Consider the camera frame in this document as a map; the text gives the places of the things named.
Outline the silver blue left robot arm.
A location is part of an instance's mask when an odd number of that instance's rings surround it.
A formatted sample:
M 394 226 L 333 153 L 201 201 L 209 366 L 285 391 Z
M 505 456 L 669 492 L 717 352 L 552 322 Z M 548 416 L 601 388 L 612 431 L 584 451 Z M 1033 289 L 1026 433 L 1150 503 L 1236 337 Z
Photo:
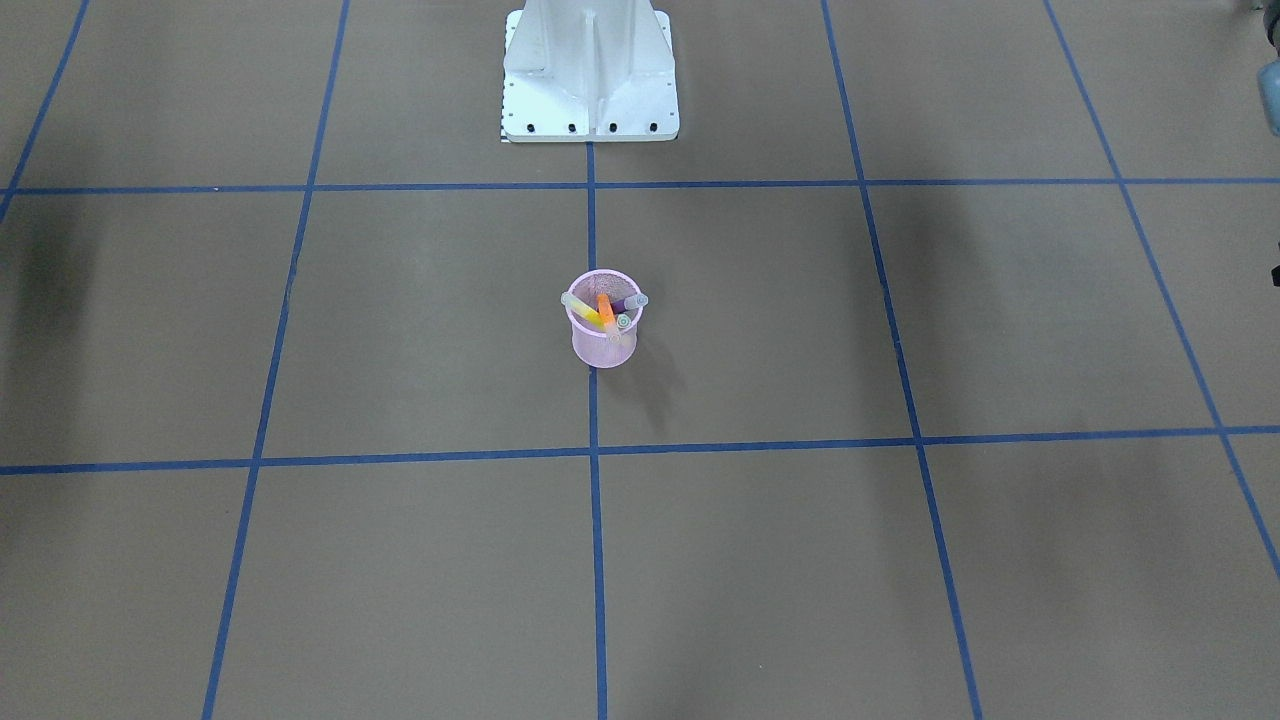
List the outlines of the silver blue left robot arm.
M 1272 136 L 1280 135 L 1280 60 L 1275 59 L 1260 68 L 1256 76 L 1260 104 L 1266 126 Z

